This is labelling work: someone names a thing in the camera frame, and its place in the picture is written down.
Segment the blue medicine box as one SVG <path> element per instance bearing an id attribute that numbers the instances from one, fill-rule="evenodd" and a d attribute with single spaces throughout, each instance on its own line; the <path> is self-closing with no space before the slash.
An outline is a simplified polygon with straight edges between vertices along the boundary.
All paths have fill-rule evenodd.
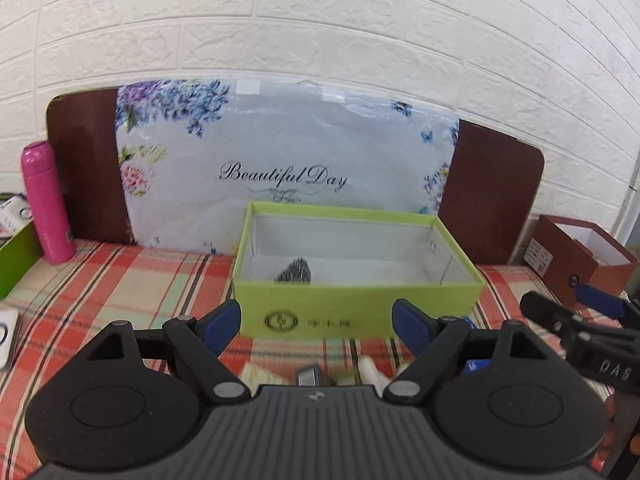
<path id="1" fill-rule="evenodd" d="M 463 321 L 466 324 L 471 326 L 472 330 L 476 330 L 476 325 L 474 322 L 468 317 L 465 316 Z M 477 372 L 478 370 L 484 370 L 490 364 L 490 359 L 469 359 L 465 362 L 464 367 L 462 368 L 463 374 L 469 374 L 473 372 Z"/>

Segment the white glove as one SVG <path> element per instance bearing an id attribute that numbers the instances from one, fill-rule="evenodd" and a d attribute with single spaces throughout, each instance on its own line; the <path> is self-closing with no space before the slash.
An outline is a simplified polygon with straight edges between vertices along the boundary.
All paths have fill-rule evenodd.
<path id="1" fill-rule="evenodd" d="M 360 356 L 358 360 L 358 373 L 363 385 L 372 386 L 378 396 L 383 396 L 384 390 L 393 381 L 383 374 L 370 356 Z"/>

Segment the olive green small box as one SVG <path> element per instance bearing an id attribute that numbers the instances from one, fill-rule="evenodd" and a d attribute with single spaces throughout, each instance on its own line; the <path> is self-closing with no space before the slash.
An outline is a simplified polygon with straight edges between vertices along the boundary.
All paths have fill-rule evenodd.
<path id="1" fill-rule="evenodd" d="M 334 380 L 317 365 L 309 365 L 295 372 L 295 385 L 297 387 L 332 387 Z"/>

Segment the brown cardboard box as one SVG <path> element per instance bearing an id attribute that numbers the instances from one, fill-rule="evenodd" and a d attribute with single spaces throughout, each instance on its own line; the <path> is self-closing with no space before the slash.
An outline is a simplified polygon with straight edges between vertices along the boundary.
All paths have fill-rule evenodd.
<path id="1" fill-rule="evenodd" d="M 524 261 L 569 308 L 577 306 L 575 288 L 582 284 L 619 295 L 639 265 L 597 224 L 548 214 L 539 217 Z"/>

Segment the plaid bed sheet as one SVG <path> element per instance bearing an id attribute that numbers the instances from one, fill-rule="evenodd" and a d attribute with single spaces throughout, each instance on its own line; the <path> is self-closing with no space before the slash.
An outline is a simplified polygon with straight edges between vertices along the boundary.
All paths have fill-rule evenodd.
<path id="1" fill-rule="evenodd" d="M 24 479 L 39 466 L 24 429 L 35 392 L 102 327 L 128 320 L 137 330 L 159 328 L 180 314 L 199 318 L 228 296 L 232 261 L 82 242 L 75 257 L 51 266 L 40 259 L 4 302 L 20 314 L 14 357 L 1 375 L 1 475 Z M 287 380 L 318 364 L 330 376 L 366 356 L 388 377 L 411 359 L 396 339 L 272 340 L 239 337 L 221 359 L 233 373 L 247 363 Z"/>

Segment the green cardboard storage box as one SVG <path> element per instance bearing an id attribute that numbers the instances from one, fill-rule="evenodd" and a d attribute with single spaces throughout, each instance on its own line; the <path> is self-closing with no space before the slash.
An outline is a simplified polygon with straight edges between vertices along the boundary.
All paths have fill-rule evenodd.
<path id="1" fill-rule="evenodd" d="M 407 299 L 465 316 L 485 287 L 436 216 L 253 202 L 232 272 L 250 338 L 388 338 Z"/>

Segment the dark brown headboard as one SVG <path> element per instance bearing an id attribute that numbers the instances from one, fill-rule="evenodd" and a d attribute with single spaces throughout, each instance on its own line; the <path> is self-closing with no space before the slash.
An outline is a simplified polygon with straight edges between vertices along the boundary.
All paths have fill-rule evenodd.
<path id="1" fill-rule="evenodd" d="M 116 155 L 116 94 L 107 88 L 56 96 L 46 110 L 47 139 L 73 234 L 130 245 Z M 461 122 L 439 217 L 472 262 L 509 262 L 543 172 L 538 148 Z"/>

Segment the pink thermos bottle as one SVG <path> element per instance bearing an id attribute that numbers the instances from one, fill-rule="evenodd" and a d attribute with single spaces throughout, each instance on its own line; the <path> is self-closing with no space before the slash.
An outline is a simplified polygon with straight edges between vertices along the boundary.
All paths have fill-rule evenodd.
<path id="1" fill-rule="evenodd" d="M 21 154 L 21 170 L 44 256 L 51 264 L 70 260 L 76 249 L 51 145 L 47 141 L 26 145 Z"/>

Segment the floral packaged pillow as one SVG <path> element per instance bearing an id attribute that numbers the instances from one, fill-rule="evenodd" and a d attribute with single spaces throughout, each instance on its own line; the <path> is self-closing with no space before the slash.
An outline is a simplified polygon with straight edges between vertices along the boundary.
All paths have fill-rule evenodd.
<path id="1" fill-rule="evenodd" d="M 457 115 L 315 84 L 164 79 L 119 88 L 117 163 L 134 240 L 232 255 L 247 205 L 436 214 Z"/>

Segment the white device at left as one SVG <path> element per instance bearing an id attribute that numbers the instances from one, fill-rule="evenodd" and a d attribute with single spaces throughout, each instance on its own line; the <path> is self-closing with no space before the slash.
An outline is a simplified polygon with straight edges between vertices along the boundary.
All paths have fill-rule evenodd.
<path id="1" fill-rule="evenodd" d="M 10 367 L 13 348 L 18 335 L 20 314 L 12 308 L 0 311 L 0 370 L 4 372 Z"/>

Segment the green box at left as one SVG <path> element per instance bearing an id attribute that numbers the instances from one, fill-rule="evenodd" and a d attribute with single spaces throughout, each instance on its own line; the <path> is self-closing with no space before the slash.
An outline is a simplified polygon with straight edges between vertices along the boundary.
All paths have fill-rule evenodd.
<path id="1" fill-rule="evenodd" d="M 29 223 L 1 247 L 0 299 L 9 295 L 42 255 L 42 248 L 33 223 Z"/>

